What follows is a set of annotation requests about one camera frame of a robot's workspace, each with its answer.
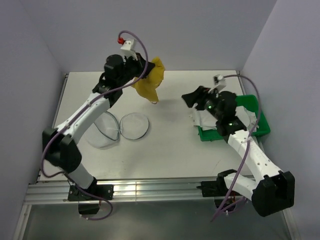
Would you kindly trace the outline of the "yellow bra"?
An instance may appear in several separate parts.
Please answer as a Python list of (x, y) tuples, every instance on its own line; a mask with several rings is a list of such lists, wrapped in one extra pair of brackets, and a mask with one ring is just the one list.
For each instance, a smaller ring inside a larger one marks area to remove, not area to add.
[(132, 87), (141, 97), (152, 104), (156, 104), (159, 102), (156, 89), (164, 79), (165, 66), (158, 56), (153, 58), (151, 63), (155, 64), (155, 67), (149, 72), (148, 76), (140, 79)]

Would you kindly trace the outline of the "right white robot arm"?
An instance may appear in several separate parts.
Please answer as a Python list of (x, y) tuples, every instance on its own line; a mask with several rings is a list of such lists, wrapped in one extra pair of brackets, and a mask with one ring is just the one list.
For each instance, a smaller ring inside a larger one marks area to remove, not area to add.
[(295, 177), (282, 171), (252, 139), (244, 123), (237, 117), (237, 96), (230, 91), (210, 90), (199, 86), (182, 95), (188, 108), (206, 110), (216, 118), (218, 134), (247, 165), (254, 180), (241, 176), (239, 170), (229, 169), (217, 175), (215, 185), (219, 194), (228, 197), (232, 191), (252, 202), (256, 212), (266, 217), (291, 208), (295, 198)]

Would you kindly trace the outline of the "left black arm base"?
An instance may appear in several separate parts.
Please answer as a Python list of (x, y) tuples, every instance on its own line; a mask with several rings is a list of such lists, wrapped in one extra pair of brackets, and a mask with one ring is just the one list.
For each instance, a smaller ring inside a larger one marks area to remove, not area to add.
[(77, 185), (71, 185), (67, 200), (69, 202), (112, 200), (113, 193), (114, 186), (112, 184), (98, 184), (91, 189), (82, 189)]

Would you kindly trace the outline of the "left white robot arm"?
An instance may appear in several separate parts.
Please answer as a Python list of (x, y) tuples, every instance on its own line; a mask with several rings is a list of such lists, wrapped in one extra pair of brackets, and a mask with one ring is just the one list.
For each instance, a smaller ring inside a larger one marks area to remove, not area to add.
[(41, 160), (58, 167), (61, 174), (80, 188), (79, 194), (86, 200), (96, 197), (97, 180), (82, 165), (78, 142), (98, 117), (117, 102), (129, 82), (147, 77), (155, 66), (140, 54), (108, 56), (104, 72), (83, 105), (56, 128), (48, 127), (42, 132)]

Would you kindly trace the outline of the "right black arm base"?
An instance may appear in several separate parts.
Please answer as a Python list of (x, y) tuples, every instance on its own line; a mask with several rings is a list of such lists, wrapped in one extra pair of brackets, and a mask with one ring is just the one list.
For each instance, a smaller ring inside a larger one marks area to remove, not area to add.
[(196, 188), (201, 190), (202, 197), (204, 198), (224, 197), (229, 190), (225, 181), (221, 178), (218, 178), (217, 180), (201, 181), (200, 185)]

